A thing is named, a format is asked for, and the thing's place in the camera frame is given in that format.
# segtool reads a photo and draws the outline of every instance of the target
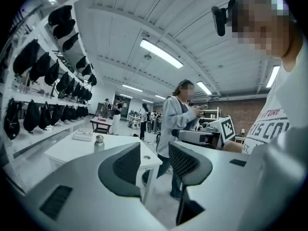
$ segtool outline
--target metal canister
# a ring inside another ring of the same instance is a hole
[[[100,152],[105,149],[105,143],[104,143],[104,137],[103,135],[97,135],[95,137],[95,143],[94,143],[94,152]]]

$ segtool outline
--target brick wall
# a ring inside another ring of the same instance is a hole
[[[210,102],[208,109],[216,109],[218,106],[223,117],[231,116],[236,133],[240,134],[244,128],[246,136],[265,102],[266,99]]]

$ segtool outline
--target white table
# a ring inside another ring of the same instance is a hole
[[[52,146],[45,152],[45,154],[49,158],[51,169],[54,171],[68,161],[94,153],[95,137],[98,134],[99,133],[93,133],[92,141],[89,142],[73,140],[72,137],[74,133],[72,133],[58,143],[56,143],[54,146]],[[120,145],[140,142],[141,164],[139,170],[145,169],[150,171],[148,183],[142,200],[143,204],[145,205],[148,197],[152,194],[158,173],[158,168],[159,165],[162,164],[162,161],[138,137],[116,136],[107,134],[104,134],[103,137],[105,143],[105,150],[112,149]]]
[[[104,126],[107,126],[107,133],[109,133],[109,129],[112,126],[114,121],[111,119],[106,119],[106,118],[103,118],[103,119],[105,121],[100,121],[97,116],[91,119],[90,123],[92,123],[92,128],[94,130],[94,123],[96,124],[96,128],[98,128],[98,125],[104,125]]]

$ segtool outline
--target black headset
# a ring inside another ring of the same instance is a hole
[[[221,37],[226,33],[225,25],[227,24],[227,9],[228,8],[221,9],[217,6],[214,6],[211,9],[216,32]]]

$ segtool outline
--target person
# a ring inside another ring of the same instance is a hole
[[[146,103],[142,104],[142,109],[140,111],[140,139],[144,140],[144,132],[146,131],[146,123],[147,123],[147,114],[149,113],[149,109],[146,106]]]
[[[111,126],[111,134],[119,135],[118,130],[120,126],[120,118],[121,118],[121,111],[122,111],[122,103],[120,98],[115,99],[115,105],[113,106],[113,110],[115,111],[113,123]]]
[[[107,103],[108,103],[108,105],[107,105],[107,118],[109,118],[109,117],[111,117],[112,116],[112,105],[110,104],[110,102],[109,102],[109,99],[106,99],[105,100]]]
[[[232,33],[237,34],[238,38],[247,39],[255,49],[267,56],[280,58],[282,66],[244,144],[228,141],[223,147],[225,151],[250,154],[257,145],[268,143],[279,133],[287,131],[292,124],[290,117],[293,121],[301,117],[296,112],[301,109],[301,104],[289,100],[296,99],[292,95],[305,99],[307,89],[301,88],[291,95],[287,95],[287,92],[291,93],[290,86],[299,87],[299,79],[303,80],[307,72],[307,41],[286,9],[277,10],[273,1],[230,0],[228,3],[228,24]],[[288,115],[282,103],[289,109]]]
[[[173,96],[168,96],[163,105],[163,118],[161,124],[161,135],[159,142],[156,146],[156,152],[158,158],[163,162],[159,166],[157,177],[162,176],[166,173],[170,167],[169,159],[169,148],[168,144],[170,141],[175,141],[176,137],[173,137],[171,132],[173,129],[185,129],[190,130],[198,121],[203,113],[203,106],[197,108],[189,108],[187,100],[189,100],[194,94],[194,85],[189,80],[181,81],[176,90],[173,93]],[[142,175],[142,182],[146,185],[149,178],[149,171],[146,171]],[[177,200],[180,199],[181,190],[180,190],[181,181],[179,177],[173,172],[172,176],[172,190],[170,196]]]
[[[161,118],[160,113],[158,113],[157,116],[156,116],[156,128],[157,128],[157,132],[160,132],[160,125],[161,125],[161,122],[162,122],[162,118]]]
[[[153,111],[151,113],[151,123],[152,123],[152,131],[154,132],[154,120],[155,120],[155,116],[156,116],[156,111]]]
[[[150,112],[147,113],[147,127],[148,127],[148,133],[151,133],[152,131],[152,118]]]
[[[111,109],[111,104],[109,103],[109,99],[105,99],[105,102],[102,106],[102,118],[108,118],[108,108]]]

